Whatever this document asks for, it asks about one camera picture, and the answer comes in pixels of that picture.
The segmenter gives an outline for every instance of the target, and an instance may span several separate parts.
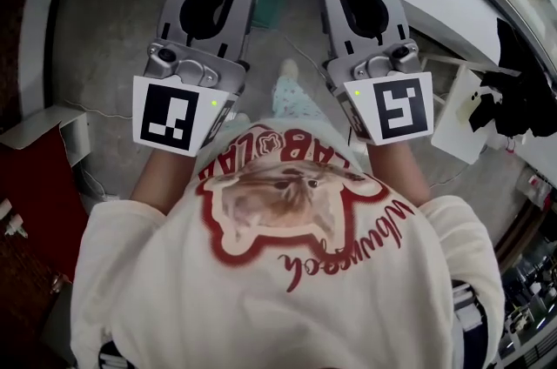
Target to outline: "dog face graphic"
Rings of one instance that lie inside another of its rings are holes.
[[[313,234],[329,252],[343,248],[340,193],[374,196],[381,187],[368,176],[330,164],[255,160],[236,174],[211,179],[205,189],[212,192],[212,216],[224,233],[223,248],[241,254],[259,235]]]

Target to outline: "white t-shirt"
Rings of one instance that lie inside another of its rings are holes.
[[[199,162],[168,216],[95,206],[71,305],[81,369],[110,340],[140,368],[451,367],[454,279],[493,358],[500,275],[462,199],[412,206],[321,122],[225,132]]]

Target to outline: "red cloth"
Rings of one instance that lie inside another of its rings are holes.
[[[23,150],[0,145],[0,170],[0,195],[23,219],[31,247],[72,281],[87,213],[60,129],[52,128]]]

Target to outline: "sleeve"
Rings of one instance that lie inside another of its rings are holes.
[[[149,205],[130,200],[93,208],[81,240],[70,308],[70,345],[80,368],[97,366],[113,302],[165,219]]]
[[[439,236],[452,279],[468,283],[486,311],[486,364],[498,350],[505,319],[505,295],[486,227],[461,198],[444,196],[419,208]]]

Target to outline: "gray floor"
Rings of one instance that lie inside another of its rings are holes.
[[[155,34],[164,0],[61,0],[53,50],[54,100],[80,103],[107,114],[131,114],[132,77],[143,74],[146,46]],[[348,136],[346,118],[311,64],[289,40],[317,64],[327,58],[317,0],[285,0],[278,31],[254,30],[246,50],[252,65],[238,109],[252,120],[271,113],[271,87],[280,62],[293,57],[299,64],[299,82],[333,125]],[[417,34],[420,51],[444,53]],[[448,92],[454,70],[433,70],[434,91]],[[131,121],[89,114],[92,153],[83,167],[109,194],[129,197],[148,158],[149,148],[134,144]],[[524,163],[504,151],[486,150],[469,167],[432,147],[428,138],[412,141],[412,148],[435,195],[463,197],[487,226],[494,243],[504,234],[524,203],[514,184]],[[89,185],[100,192],[97,184]]]

